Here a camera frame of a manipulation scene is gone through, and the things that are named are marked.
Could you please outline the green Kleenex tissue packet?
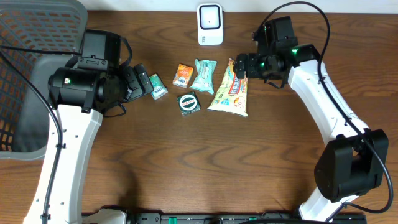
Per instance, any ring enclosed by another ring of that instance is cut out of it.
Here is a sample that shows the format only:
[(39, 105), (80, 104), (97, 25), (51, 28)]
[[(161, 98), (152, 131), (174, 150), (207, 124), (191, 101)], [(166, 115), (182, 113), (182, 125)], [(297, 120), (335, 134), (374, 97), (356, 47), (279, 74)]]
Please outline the green Kleenex tissue packet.
[(159, 98), (163, 97), (168, 93), (167, 88), (163, 84), (162, 80), (158, 76), (158, 74), (154, 74), (149, 77), (150, 82), (154, 88), (153, 92), (151, 93), (153, 99), (158, 100)]

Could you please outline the orange tissue packet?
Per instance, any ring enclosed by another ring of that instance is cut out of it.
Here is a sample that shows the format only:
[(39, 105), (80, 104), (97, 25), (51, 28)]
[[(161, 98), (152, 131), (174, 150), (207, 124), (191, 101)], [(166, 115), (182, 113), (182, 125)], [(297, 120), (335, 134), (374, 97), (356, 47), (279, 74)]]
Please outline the orange tissue packet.
[(176, 86), (186, 88), (193, 75), (193, 71), (193, 67), (179, 64), (172, 83)]

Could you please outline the large yellow snack bag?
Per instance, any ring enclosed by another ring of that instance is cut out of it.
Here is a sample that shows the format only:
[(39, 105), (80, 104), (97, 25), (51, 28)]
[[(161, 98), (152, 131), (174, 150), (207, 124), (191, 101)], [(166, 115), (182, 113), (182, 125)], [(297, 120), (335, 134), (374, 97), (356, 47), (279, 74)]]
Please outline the large yellow snack bag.
[(221, 85), (207, 110), (224, 111), (248, 117), (246, 111), (248, 79), (239, 79), (233, 72), (235, 61), (229, 59)]

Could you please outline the dark green Zam-Buk box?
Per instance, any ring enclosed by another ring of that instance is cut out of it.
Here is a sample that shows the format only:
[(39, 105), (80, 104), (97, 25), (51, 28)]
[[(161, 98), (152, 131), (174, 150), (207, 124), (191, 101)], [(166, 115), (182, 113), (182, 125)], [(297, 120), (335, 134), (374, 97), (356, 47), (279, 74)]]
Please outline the dark green Zam-Buk box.
[(201, 110), (201, 104), (194, 91), (178, 96), (177, 103), (183, 116)]

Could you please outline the light teal snack packet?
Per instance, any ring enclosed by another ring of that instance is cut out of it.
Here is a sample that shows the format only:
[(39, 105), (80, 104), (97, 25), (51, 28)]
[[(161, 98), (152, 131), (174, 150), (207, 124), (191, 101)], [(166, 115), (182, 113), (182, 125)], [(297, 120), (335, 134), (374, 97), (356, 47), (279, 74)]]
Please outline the light teal snack packet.
[(191, 89), (198, 91), (207, 91), (209, 94), (214, 93), (213, 89), (213, 73), (215, 71), (217, 61), (215, 60), (195, 60), (195, 66), (198, 75), (194, 79)]

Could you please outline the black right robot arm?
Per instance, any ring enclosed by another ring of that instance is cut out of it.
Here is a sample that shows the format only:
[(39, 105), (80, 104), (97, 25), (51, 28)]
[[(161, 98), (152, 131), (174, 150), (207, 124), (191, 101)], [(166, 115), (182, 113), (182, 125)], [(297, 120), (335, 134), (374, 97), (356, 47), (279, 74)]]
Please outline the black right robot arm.
[(370, 130), (331, 81), (321, 54), (300, 45), (289, 16), (263, 22), (252, 35), (257, 52), (239, 54), (233, 70), (239, 79), (281, 80), (301, 98), (321, 133), (325, 150), (314, 170), (316, 188), (298, 208), (302, 220), (330, 222), (353, 200), (380, 186), (388, 138)]

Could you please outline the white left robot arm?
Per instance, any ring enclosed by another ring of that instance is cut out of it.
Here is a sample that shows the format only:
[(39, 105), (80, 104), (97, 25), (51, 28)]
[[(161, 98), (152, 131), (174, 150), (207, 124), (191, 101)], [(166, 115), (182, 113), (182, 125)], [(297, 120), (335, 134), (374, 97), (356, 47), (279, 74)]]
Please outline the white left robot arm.
[(153, 91), (143, 65), (120, 60), (120, 35), (88, 29), (79, 55), (46, 56), (34, 73), (48, 91), (49, 136), (34, 201), (25, 223), (131, 223), (129, 213), (104, 206), (85, 215), (82, 194), (95, 136), (116, 106)]

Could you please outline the white barcode scanner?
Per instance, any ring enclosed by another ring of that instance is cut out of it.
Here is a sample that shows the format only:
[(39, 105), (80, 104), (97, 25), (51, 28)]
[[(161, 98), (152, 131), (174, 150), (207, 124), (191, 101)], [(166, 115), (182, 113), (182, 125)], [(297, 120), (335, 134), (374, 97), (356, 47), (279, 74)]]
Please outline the white barcode scanner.
[(221, 45), (223, 43), (223, 8), (217, 3), (204, 3), (197, 7), (198, 43)]

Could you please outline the grey plastic mesh basket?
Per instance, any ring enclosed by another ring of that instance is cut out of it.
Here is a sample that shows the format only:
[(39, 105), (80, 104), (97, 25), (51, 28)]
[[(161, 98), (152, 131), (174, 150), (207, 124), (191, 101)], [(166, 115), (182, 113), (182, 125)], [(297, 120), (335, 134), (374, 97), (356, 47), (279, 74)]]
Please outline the grey plastic mesh basket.
[(1, 1), (1, 159), (44, 157), (49, 115), (44, 98), (56, 69), (81, 52), (88, 13), (79, 1)]

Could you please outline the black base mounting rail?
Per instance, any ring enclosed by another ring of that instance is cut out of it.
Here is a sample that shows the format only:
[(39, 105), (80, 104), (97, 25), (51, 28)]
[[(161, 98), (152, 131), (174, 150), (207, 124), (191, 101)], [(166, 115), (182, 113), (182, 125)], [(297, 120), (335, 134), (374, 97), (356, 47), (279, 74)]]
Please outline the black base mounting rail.
[(129, 214), (121, 210), (104, 209), (85, 215), (83, 223), (122, 224), (240, 224), (240, 223), (310, 223), (288, 213), (266, 212), (261, 215), (166, 215), (159, 213)]

